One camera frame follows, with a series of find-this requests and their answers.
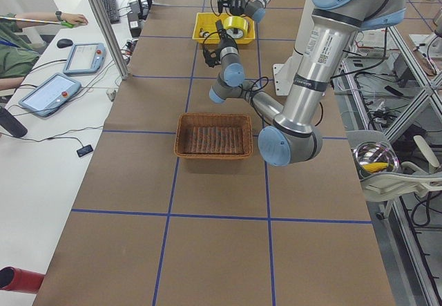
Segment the yellow tape roll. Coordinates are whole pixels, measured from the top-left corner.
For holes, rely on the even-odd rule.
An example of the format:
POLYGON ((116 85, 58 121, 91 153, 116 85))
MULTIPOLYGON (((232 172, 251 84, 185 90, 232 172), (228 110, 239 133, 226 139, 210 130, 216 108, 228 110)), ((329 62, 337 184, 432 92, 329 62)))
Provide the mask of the yellow tape roll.
POLYGON ((227 34, 234 39, 245 37, 249 30, 249 22, 240 16, 229 16, 222 22, 222 25, 227 34))

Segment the upper teach pendant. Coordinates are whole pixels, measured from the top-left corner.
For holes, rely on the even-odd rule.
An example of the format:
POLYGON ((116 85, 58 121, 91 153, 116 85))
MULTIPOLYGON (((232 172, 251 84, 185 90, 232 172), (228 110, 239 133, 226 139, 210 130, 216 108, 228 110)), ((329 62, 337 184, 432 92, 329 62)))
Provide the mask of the upper teach pendant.
POLYGON ((106 48, 103 43, 73 44, 63 69, 65 75, 96 73, 104 63, 106 48))

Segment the panda figurine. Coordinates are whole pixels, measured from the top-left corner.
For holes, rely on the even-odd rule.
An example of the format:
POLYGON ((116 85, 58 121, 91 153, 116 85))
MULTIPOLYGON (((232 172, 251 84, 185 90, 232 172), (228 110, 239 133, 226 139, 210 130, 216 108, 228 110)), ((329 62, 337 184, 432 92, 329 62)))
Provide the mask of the panda figurine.
POLYGON ((200 31, 198 33, 198 37, 199 38, 205 39, 205 38, 207 38, 209 36, 210 36, 210 32, 208 30, 205 30, 203 28, 200 29, 200 31))

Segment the yellow woven basket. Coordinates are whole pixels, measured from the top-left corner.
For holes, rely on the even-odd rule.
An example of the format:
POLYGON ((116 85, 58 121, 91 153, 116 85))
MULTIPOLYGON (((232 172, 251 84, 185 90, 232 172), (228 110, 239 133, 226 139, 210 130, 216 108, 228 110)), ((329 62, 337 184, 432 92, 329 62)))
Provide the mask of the yellow woven basket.
MULTIPOLYGON (((220 16, 216 16, 212 12, 198 12, 195 16, 195 25, 193 29, 192 39, 202 44, 218 44, 220 42, 220 38, 217 34, 215 23, 218 19, 224 21, 230 15, 226 13, 222 13, 220 16), (203 28, 210 32, 210 36, 202 39, 198 37, 198 33, 200 29, 203 28)), ((249 30, 245 37, 241 39, 235 39, 237 44, 249 44, 256 39, 255 32, 255 22, 248 18, 244 17, 249 22, 249 30)))

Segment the steel bowl with corn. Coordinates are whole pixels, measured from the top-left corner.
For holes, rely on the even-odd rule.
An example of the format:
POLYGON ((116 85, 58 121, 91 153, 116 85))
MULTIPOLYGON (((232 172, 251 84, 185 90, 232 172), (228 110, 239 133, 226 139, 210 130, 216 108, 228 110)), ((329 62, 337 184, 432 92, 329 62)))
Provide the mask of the steel bowl with corn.
POLYGON ((385 142, 363 142, 352 149, 360 179, 375 173, 398 172, 400 162, 390 145, 385 142))

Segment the black keyboard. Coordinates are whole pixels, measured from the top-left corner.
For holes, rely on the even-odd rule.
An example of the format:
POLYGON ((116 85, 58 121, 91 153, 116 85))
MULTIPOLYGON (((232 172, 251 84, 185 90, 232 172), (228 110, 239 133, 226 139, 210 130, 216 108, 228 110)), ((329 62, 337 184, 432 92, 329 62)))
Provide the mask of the black keyboard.
POLYGON ((106 11, 108 20, 111 23, 118 23, 120 20, 119 8, 117 7, 117 0, 101 0, 106 11))

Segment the person in green shirt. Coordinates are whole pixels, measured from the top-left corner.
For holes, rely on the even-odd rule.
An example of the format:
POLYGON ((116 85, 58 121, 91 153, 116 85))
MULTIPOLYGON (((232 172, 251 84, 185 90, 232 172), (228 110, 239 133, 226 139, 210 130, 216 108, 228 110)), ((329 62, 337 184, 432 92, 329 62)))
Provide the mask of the person in green shirt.
POLYGON ((40 54, 33 50, 19 35, 24 28, 46 25, 46 21, 87 25, 83 14, 60 10, 54 12, 28 12, 7 14, 15 20, 1 19, 1 90, 17 88, 39 60, 40 54))

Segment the red cylinder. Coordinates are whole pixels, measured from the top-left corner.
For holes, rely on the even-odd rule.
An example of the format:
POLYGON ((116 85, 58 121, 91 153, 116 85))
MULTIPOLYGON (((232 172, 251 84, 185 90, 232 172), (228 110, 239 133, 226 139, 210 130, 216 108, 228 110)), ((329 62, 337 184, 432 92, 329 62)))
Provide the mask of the red cylinder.
POLYGON ((16 267, 1 269, 1 291, 37 294, 45 275, 16 267))

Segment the lower teach pendant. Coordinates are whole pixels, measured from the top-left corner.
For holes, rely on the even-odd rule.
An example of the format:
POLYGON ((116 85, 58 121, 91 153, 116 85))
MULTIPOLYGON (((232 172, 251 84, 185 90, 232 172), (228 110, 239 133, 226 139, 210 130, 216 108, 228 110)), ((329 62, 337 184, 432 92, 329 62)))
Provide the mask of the lower teach pendant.
POLYGON ((79 81, 62 73, 55 73, 23 97, 19 105, 35 115, 48 117, 72 99, 80 87, 79 81))

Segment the black smartphone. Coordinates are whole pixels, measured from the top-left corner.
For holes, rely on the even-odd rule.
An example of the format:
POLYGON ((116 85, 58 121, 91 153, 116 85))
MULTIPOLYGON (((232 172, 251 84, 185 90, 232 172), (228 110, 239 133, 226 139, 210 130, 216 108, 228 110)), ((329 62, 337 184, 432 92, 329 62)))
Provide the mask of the black smartphone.
POLYGON ((92 153, 93 147, 90 144, 85 145, 85 146, 81 147, 80 149, 77 149, 76 152, 77 152, 78 157, 83 157, 85 155, 92 153))

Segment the brown wicker basket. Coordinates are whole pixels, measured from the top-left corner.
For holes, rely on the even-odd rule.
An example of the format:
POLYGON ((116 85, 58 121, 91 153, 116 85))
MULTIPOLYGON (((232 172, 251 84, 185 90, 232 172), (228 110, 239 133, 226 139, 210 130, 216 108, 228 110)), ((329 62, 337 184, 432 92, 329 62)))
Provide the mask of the brown wicker basket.
POLYGON ((243 114, 184 113, 174 146, 178 157, 241 160, 253 153, 251 118, 243 114))

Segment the black computer mouse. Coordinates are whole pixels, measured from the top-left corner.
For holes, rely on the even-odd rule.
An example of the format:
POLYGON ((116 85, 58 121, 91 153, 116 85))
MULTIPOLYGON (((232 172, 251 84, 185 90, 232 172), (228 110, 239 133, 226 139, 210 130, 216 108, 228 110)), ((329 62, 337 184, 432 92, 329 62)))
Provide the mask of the black computer mouse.
POLYGON ((71 39, 60 39, 57 42, 58 48, 67 48, 67 47, 71 47, 72 45, 73 45, 73 41, 71 39))

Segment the aluminium frame post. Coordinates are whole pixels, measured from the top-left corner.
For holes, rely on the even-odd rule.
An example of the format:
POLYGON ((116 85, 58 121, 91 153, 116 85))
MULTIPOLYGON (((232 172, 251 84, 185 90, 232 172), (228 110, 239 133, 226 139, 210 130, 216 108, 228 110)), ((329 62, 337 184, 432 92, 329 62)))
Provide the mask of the aluminium frame post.
POLYGON ((111 57, 117 66, 119 75, 122 80, 126 80, 128 78, 128 68, 124 58, 122 57, 122 52, 117 42, 115 33, 113 32, 111 23, 108 20, 102 0, 88 0, 88 2, 91 10, 93 11, 97 24, 105 38, 111 57))

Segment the teach pendant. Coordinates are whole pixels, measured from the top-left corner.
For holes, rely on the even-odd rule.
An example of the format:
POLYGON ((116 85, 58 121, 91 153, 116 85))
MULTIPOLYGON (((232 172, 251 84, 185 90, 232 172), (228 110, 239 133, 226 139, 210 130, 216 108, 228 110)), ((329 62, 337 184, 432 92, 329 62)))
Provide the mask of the teach pendant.
POLYGON ((23 97, 19 105, 35 115, 48 117, 72 99, 80 87, 79 81, 62 73, 55 73, 23 97))
POLYGON ((104 63, 106 48, 103 43, 73 44, 63 69, 65 75, 96 73, 104 63))

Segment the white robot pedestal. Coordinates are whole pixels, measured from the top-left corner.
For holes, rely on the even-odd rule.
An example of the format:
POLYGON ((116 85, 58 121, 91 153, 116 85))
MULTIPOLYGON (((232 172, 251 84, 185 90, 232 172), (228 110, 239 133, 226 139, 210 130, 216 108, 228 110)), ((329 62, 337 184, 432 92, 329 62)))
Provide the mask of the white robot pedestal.
POLYGON ((273 79, 278 96, 288 96, 301 60, 302 53, 294 50, 285 63, 273 65, 273 79))

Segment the white office chair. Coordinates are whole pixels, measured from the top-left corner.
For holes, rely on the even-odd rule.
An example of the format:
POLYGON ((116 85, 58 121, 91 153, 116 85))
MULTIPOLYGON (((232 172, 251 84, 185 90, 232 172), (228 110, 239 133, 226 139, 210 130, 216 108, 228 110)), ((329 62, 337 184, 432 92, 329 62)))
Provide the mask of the white office chair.
MULTIPOLYGON (((380 131, 348 131, 347 140, 351 152, 355 146, 363 142, 385 142, 393 149, 385 134, 380 131)), ((359 178, 368 202, 391 202, 406 193, 416 193, 422 198, 429 192, 441 190, 441 164, 421 136, 416 136, 414 140, 428 161, 428 170, 422 169, 413 162, 399 161, 398 172, 375 173, 363 179, 359 178)))

